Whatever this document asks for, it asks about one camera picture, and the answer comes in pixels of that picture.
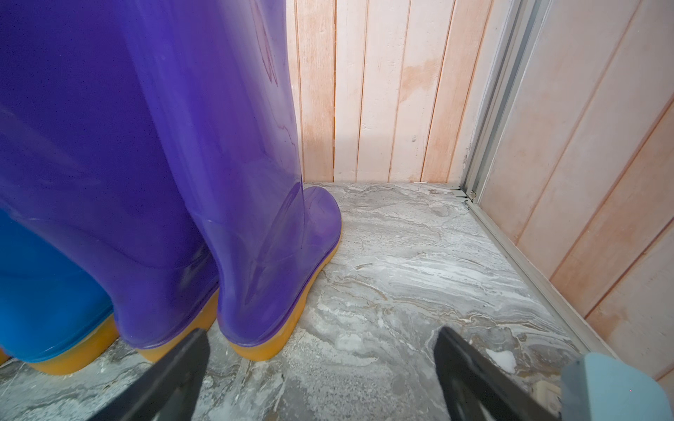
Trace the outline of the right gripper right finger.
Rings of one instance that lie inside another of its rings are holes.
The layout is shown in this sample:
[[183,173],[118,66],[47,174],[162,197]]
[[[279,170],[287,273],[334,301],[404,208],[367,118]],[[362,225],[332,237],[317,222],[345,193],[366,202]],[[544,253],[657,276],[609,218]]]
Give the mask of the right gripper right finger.
[[499,368],[448,326],[434,346],[435,371],[452,420],[554,420]]

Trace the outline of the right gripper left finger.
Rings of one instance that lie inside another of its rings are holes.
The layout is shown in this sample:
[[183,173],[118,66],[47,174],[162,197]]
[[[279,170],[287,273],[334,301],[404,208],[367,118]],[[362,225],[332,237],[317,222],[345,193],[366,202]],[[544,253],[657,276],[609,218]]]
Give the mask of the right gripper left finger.
[[191,420],[209,356],[207,332],[196,329],[91,418]]

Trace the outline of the purple rain boot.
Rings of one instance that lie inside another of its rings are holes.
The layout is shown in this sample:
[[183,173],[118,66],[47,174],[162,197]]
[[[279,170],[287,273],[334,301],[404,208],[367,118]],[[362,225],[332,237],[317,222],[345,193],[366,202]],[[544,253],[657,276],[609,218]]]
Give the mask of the purple rain boot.
[[342,214],[305,187],[282,1],[121,1],[163,152],[219,269],[218,324],[267,361],[288,342]]
[[211,327],[215,261],[114,1],[1,4],[1,202],[97,281],[121,338],[147,360]]

